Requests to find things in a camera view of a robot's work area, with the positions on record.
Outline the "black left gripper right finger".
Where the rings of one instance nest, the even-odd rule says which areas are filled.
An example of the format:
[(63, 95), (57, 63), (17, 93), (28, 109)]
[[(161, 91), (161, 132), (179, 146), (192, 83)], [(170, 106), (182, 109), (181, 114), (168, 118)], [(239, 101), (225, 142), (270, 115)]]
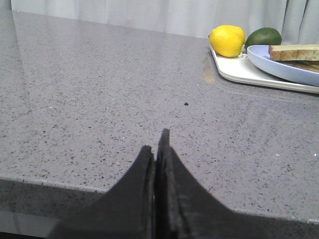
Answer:
[(319, 225), (238, 213), (207, 192), (162, 131), (155, 176), (158, 239), (317, 239)]

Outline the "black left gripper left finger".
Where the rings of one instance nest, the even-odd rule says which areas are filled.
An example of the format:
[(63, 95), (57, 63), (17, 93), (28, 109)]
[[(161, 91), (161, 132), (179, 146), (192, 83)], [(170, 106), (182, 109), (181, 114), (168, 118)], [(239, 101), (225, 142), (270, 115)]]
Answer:
[(125, 175), (92, 205), (59, 222), (50, 239), (154, 238), (155, 161), (143, 146)]

